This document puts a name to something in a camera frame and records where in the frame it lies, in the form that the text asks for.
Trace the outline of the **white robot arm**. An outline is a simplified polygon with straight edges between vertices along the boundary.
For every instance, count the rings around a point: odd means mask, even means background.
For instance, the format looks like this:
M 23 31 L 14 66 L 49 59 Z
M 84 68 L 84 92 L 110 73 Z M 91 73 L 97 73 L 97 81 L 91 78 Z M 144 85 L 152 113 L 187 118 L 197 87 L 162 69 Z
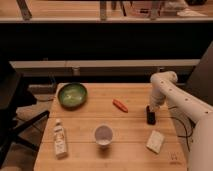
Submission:
M 213 171 L 213 106 L 176 86 L 174 71 L 154 73 L 149 111 L 156 112 L 169 99 L 195 123 L 188 171 Z

